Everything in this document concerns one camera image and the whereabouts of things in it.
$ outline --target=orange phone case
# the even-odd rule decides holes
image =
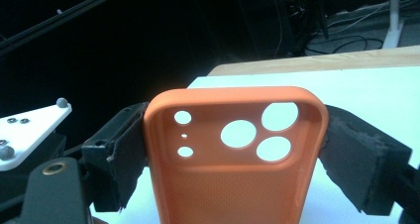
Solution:
[[[295,121],[268,129],[262,115],[270,104],[295,105]],[[239,121],[245,130],[232,130]],[[144,132],[160,223],[298,223],[327,124],[325,105],[298,87],[158,95]],[[223,137],[228,130],[239,147]],[[269,150],[262,159],[259,150],[270,138],[286,141],[288,153],[272,159]],[[277,144],[271,145],[274,153]]]

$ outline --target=phone case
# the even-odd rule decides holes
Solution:
[[[298,223],[327,125],[298,87],[158,95],[144,132],[160,223]]]

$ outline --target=wooden edge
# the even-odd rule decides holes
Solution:
[[[356,53],[229,63],[208,76],[420,65],[420,46]]]

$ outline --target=bolt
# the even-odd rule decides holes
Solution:
[[[65,98],[59,98],[59,99],[56,101],[56,105],[57,105],[59,108],[66,108],[66,107],[68,106],[68,102],[67,102],[67,100],[66,100]]]
[[[29,119],[28,118],[24,118],[24,119],[21,120],[21,123],[22,124],[27,124],[27,123],[29,123]]]
[[[15,123],[15,122],[17,122],[18,120],[16,120],[16,118],[9,118],[9,119],[7,119],[7,122],[8,123]]]
[[[0,148],[0,160],[7,161],[9,159],[12,159],[15,156],[15,149],[4,146]]]

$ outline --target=white surface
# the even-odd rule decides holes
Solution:
[[[71,105],[59,108],[57,105],[16,114],[0,119],[0,139],[15,150],[15,156],[7,161],[0,160],[0,171],[17,167],[71,112]],[[16,118],[15,123],[7,119]],[[21,124],[22,119],[30,122]]]
[[[371,68],[283,74],[199,77],[190,88],[295,85],[304,87],[325,104],[346,109],[413,149],[410,164],[420,164],[420,66]],[[391,216],[359,213],[340,188],[317,163],[300,223],[302,224],[396,224],[401,208]],[[121,213],[92,215],[114,223],[159,223],[149,169]]]

